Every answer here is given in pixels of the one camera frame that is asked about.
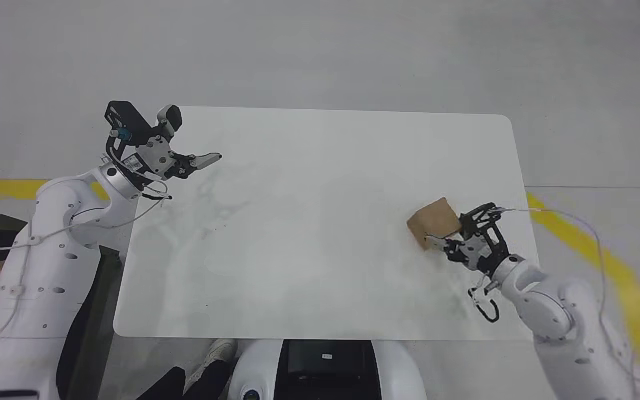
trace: cardboard box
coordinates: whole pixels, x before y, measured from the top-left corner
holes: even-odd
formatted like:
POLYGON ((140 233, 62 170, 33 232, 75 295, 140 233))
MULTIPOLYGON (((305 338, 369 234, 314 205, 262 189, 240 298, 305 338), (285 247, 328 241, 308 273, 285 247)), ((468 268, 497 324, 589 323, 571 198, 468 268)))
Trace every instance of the cardboard box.
POLYGON ((424 250, 431 246, 427 235, 443 238, 461 228, 458 216, 445 197, 416 211, 407 221, 407 227, 424 250))

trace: white robotic arm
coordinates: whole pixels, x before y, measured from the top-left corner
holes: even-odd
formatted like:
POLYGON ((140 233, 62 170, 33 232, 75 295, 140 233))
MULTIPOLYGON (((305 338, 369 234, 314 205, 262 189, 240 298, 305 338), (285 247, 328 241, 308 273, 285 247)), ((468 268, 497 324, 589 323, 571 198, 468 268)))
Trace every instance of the white robotic arm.
POLYGON ((18 233, 0 273, 0 397, 64 397, 56 370, 94 280, 98 240, 105 230, 132 222, 131 208, 139 196, 156 200, 154 206, 170 198, 158 191, 147 194, 150 183, 172 176, 185 179, 222 157, 171 150, 169 142, 182 124, 176 106, 162 109, 155 127, 129 102, 110 102, 105 117, 112 129, 107 141, 111 160, 38 190, 35 213, 18 233), (136 151, 122 159, 126 146, 136 151), (108 202, 91 189, 96 181, 108 202))
POLYGON ((634 399, 633 352, 601 315, 593 290, 586 282, 554 278, 509 254, 496 225, 502 211, 489 203, 462 214, 461 241, 429 239, 450 260, 487 275, 491 283, 485 293, 498 289, 513 303, 533 333, 536 353, 559 400, 634 399))

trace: white table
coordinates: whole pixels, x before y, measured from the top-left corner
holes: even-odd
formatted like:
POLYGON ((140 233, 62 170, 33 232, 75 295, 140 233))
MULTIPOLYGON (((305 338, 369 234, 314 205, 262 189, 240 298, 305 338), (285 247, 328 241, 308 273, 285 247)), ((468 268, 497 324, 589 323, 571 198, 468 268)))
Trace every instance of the white table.
MULTIPOLYGON (((502 116, 183 107, 172 142, 223 159, 133 227, 114 321, 122 336, 528 339, 511 305, 489 324, 479 273, 422 252, 405 221, 441 196, 458 212, 526 207, 502 116)), ((149 203, 141 201, 138 212, 149 203)), ((527 213, 503 217, 537 262, 527 213)))

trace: yellow floor line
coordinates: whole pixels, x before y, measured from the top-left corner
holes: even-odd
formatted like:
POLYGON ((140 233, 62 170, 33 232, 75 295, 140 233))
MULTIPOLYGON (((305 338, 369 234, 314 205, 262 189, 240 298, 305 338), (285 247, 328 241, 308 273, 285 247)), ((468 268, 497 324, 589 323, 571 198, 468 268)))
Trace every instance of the yellow floor line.
MULTIPOLYGON (((36 192, 46 182, 47 179, 0 179, 0 199, 11 197, 19 200, 34 200, 36 192)), ((98 195, 98 198, 109 200, 107 192, 98 182, 92 183, 91 188, 98 195)))
MULTIPOLYGON (((546 208, 544 203, 527 193, 531 208, 546 208)), ((598 246, 595 239, 561 216, 551 212, 531 212, 531 219, 544 226, 589 264, 600 268, 598 246)), ((636 351, 640 351, 640 284, 633 267, 603 248, 604 272, 616 289, 618 302, 627 324, 629 338, 636 351)))
MULTIPOLYGON (((0 198, 13 197, 33 200, 36 191, 45 182, 47 182, 45 179, 0 179, 0 198)), ((107 193, 98 183, 94 183, 92 188, 101 199, 109 199, 107 193)), ((527 200, 529 207, 545 208, 544 203, 531 193, 527 193, 527 200)), ((599 268, 596 242, 591 235, 554 213, 532 212, 531 218, 544 226, 573 251, 580 254, 592 266, 599 268)), ((640 311, 638 311, 640 308, 640 284, 635 271, 607 249, 604 249, 604 262, 605 273, 616 288, 633 347, 636 351, 640 351, 640 311)))

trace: wire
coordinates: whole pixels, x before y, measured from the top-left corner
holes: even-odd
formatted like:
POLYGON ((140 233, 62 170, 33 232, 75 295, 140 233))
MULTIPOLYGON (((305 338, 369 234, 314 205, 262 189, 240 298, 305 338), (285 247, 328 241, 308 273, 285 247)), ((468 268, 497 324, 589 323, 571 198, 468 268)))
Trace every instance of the wire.
MULTIPOLYGON (((29 223, 27 224, 27 237, 31 237, 31 221, 33 221, 33 216, 29 218, 29 223)), ((31 246, 27 247, 24 253, 24 260, 22 261, 22 266, 20 267, 20 277, 18 278, 17 285, 17 287, 19 288, 22 288, 22 280, 24 279, 24 273, 27 270, 27 264, 29 261, 29 250, 31 250, 31 246)), ((18 311, 18 301, 20 301, 20 296, 22 296, 22 293, 23 291, 21 290, 20 293, 16 295, 15 301, 13 303, 13 310, 11 310, 11 315, 9 315, 9 318, 7 318, 5 323, 2 324, 2 327, 0 328, 0 334, 4 332, 6 327, 9 326, 9 324, 13 320, 13 317, 16 315, 16 312, 18 311)))
POLYGON ((43 236, 31 236, 31 233, 29 233, 29 238, 32 238, 31 240, 38 239, 38 241, 36 243, 33 243, 33 244, 31 244, 31 243, 23 243, 23 244, 11 246, 11 247, 0 247, 0 250, 12 250, 12 249, 19 249, 21 247, 37 246, 40 243, 42 243, 43 240, 48 239, 48 238, 50 238, 51 236, 53 236, 55 234, 58 234, 60 232, 64 232, 64 231, 72 229, 72 228, 76 228, 78 226, 83 226, 83 225, 91 225, 91 226, 96 226, 96 227, 103 228, 103 229, 120 228, 120 227, 123 227, 125 225, 129 225, 129 224, 137 221, 138 219, 144 217, 149 211, 151 211, 155 206, 157 206, 158 204, 160 204, 164 200, 165 199, 160 199, 160 200, 156 201, 149 208, 147 208, 142 214, 140 214, 137 217, 135 217, 135 218, 133 218, 133 219, 127 221, 127 222, 124 222, 122 224, 112 225, 112 226, 102 226, 102 225, 96 224, 94 220, 89 220, 89 221, 81 222, 79 224, 65 226, 64 228, 60 228, 60 229, 58 229, 56 231, 49 232, 49 233, 47 233, 46 235, 43 235, 43 236))
MULTIPOLYGON (((604 262, 604 255, 602 252, 602 242, 600 240, 600 236, 598 235, 598 232, 596 231, 596 229, 591 226, 591 224, 589 224, 587 221, 585 221, 584 219, 578 217, 577 215, 573 215, 569 212, 566 211, 562 211, 562 210, 558 210, 558 209, 554 209, 554 208, 502 208, 502 207, 498 207, 497 209, 494 210, 490 210, 489 212, 499 212, 499 213, 503 213, 503 212, 508 212, 508 211, 525 211, 525 212, 530 212, 530 211, 534 211, 534 212, 553 212, 553 213, 557 213, 557 214, 562 214, 566 217, 569 217, 575 221, 580 222, 582 225, 584 225, 589 232, 593 235, 593 237, 596 240, 596 247, 598 249, 598 262, 600 264, 600 283, 601 283, 601 290, 602 290, 602 302, 600 303, 600 309, 598 310, 598 323, 600 324, 600 329, 602 329, 602 331, 604 332, 604 337, 605 337, 605 341, 607 342, 607 347, 609 350, 610 355, 613 357, 613 359, 616 361, 616 363, 618 363, 618 365, 620 366, 620 368, 622 368, 622 370, 627 373, 629 375, 629 377, 632 379, 632 387, 633 387, 633 394, 635 397, 636 394, 636 385, 633 384, 633 381, 640 381, 640 377, 637 377, 635 375, 634 372, 634 368, 632 367, 631 369, 629 369, 629 367, 627 367, 626 365, 624 365, 624 363, 616 356, 616 352, 615 352, 615 347, 613 345, 613 341, 611 340, 611 337, 609 336, 609 332, 605 327, 604 324, 604 308, 605 308, 605 301, 606 301, 606 297, 607 297, 607 280, 606 280, 606 275, 605 275, 605 262, 604 262)), ((632 351, 631 352, 631 365, 635 366, 635 353, 632 351)))
POLYGON ((147 188, 149 188, 149 190, 153 190, 154 192, 159 194, 161 197, 165 197, 165 198, 169 197, 169 195, 167 194, 167 192, 169 191, 169 187, 161 179, 146 176, 145 174, 141 174, 140 172, 127 167, 126 165, 124 165, 124 163, 122 161, 118 160, 118 157, 116 157, 115 154, 113 154, 113 148, 109 148, 109 155, 111 156, 111 159, 116 162, 116 164, 118 164, 120 167, 126 169, 127 171, 131 172, 132 174, 138 175, 138 176, 140 176, 140 177, 142 177, 144 179, 148 179, 150 181, 154 181, 154 182, 160 183, 162 186, 164 186, 164 192, 160 192, 160 191, 158 191, 158 190, 156 190, 156 189, 154 189, 154 188, 152 188, 152 187, 150 187, 148 185, 147 185, 147 188))

